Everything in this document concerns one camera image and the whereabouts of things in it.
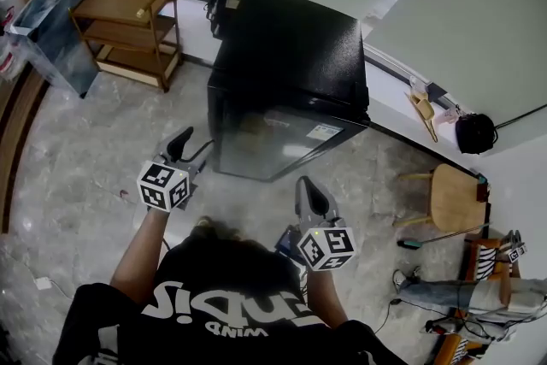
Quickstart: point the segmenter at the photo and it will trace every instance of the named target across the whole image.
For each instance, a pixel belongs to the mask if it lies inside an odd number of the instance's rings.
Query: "wooden serving trolley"
[[[169,2],[174,18],[159,14]],[[176,0],[82,0],[70,15],[100,70],[169,90],[182,63]],[[163,41],[173,26],[176,44]]]

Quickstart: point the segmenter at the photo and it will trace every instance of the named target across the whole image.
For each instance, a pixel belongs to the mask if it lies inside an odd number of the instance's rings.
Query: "chair leg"
[[[433,222],[433,218],[431,216],[424,216],[423,218],[415,218],[415,219],[407,219],[407,220],[404,220],[404,221],[396,221],[396,222],[393,222],[393,226],[394,227],[406,227],[407,225],[430,223],[430,222]]]
[[[430,180],[433,174],[400,174],[397,177],[400,180]]]

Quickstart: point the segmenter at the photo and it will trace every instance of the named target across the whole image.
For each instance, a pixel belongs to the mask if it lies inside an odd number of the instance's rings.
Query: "black refrigerator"
[[[208,101],[216,172],[288,174],[368,125],[360,21],[308,0],[241,0]]]

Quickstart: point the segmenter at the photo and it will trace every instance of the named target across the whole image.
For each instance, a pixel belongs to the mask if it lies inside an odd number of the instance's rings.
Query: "floor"
[[[97,76],[85,100],[48,91],[23,152],[9,234],[0,237],[0,321],[23,363],[50,363],[76,288],[109,281],[144,217],[135,180],[156,143],[186,126],[196,130],[188,152],[208,139],[209,73],[186,63],[168,94],[109,74]],[[420,264],[426,280],[457,276],[462,238],[409,251],[397,247],[397,238],[429,237],[433,228],[391,226],[426,210],[426,183],[396,176],[437,164],[369,129],[273,184],[206,168],[186,211],[172,214],[166,239],[178,243],[199,215],[210,215],[271,247],[297,220],[298,176],[312,175],[337,198],[360,246],[351,264],[335,272],[338,294],[350,318],[376,330],[394,296],[394,268],[410,271]],[[127,194],[121,197],[121,191]],[[44,276],[55,284],[39,291],[34,280]],[[434,317],[401,304],[391,309],[379,337],[407,363],[422,364],[437,338],[420,329]]]

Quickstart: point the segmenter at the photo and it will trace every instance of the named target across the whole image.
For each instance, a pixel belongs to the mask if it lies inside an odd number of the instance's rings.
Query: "white cube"
[[[298,249],[313,271],[329,271],[343,267],[356,254],[356,242],[349,227],[310,228]]]
[[[146,205],[171,211],[190,195],[188,173],[147,161],[137,178],[138,194]]]

